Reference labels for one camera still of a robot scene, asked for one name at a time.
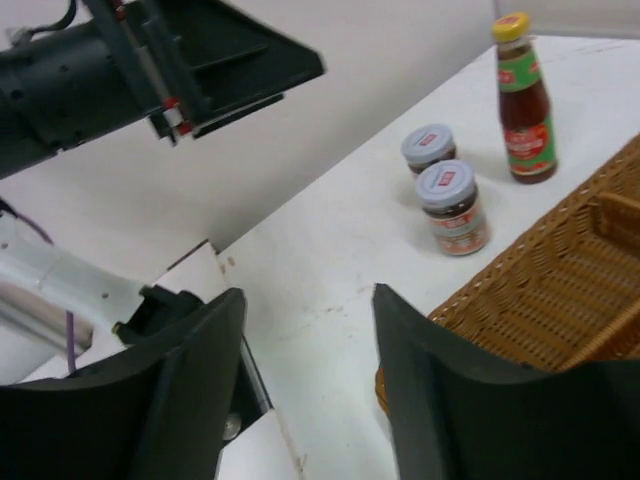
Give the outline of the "sauce jar grey lid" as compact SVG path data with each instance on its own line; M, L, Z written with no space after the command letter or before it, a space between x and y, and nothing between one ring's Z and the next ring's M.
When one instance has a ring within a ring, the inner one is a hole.
M444 254L470 255L488 243L489 225L474 171L467 162L434 163L419 174L415 191Z
M443 160L457 156L452 130L444 124L429 124L411 132L401 144L401 154L414 178Z

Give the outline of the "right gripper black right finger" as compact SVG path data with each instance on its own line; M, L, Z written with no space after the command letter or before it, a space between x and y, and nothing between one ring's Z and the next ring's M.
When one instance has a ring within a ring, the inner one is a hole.
M403 479L635 479L639 364L548 373L495 356L379 284L373 310Z

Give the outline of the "red sauce bottle yellow cap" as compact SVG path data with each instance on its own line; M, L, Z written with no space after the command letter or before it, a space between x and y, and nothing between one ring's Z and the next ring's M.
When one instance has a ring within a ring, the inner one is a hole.
M525 12L494 21L498 110L510 174L537 184L558 167L552 108Z

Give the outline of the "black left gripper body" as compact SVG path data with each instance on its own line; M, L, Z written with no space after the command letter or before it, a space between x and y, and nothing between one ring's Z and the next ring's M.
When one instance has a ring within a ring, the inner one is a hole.
M81 25L1 52L1 176L148 117L104 31Z

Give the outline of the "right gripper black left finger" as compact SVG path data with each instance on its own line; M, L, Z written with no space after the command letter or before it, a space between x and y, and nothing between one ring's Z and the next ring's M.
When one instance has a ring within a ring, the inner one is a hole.
M2 478L214 478L245 309L231 288L67 378L2 387Z

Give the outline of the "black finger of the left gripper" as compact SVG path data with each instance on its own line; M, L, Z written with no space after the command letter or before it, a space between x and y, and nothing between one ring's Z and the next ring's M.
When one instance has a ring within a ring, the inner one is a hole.
M223 1L151 1L149 43L201 138L325 73L321 55Z

